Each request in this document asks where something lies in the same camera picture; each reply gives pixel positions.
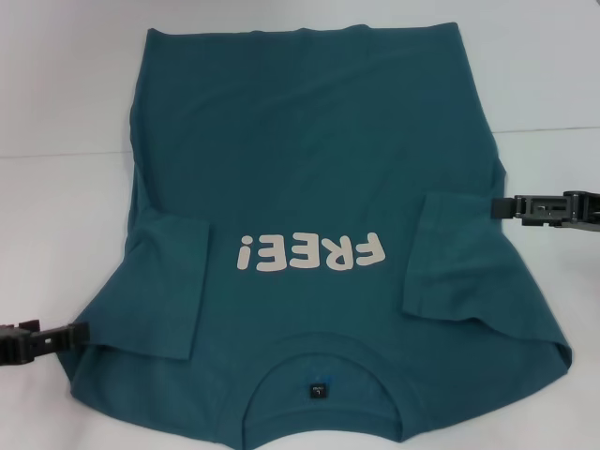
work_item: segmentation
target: teal t-shirt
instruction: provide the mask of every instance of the teal t-shirt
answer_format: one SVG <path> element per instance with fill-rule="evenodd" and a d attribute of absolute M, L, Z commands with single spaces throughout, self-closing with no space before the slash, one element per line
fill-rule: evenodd
<path fill-rule="evenodd" d="M 252 449 L 403 441 L 571 352 L 489 218 L 504 170 L 454 23 L 148 32 L 125 258 L 61 361 L 113 417 Z"/>

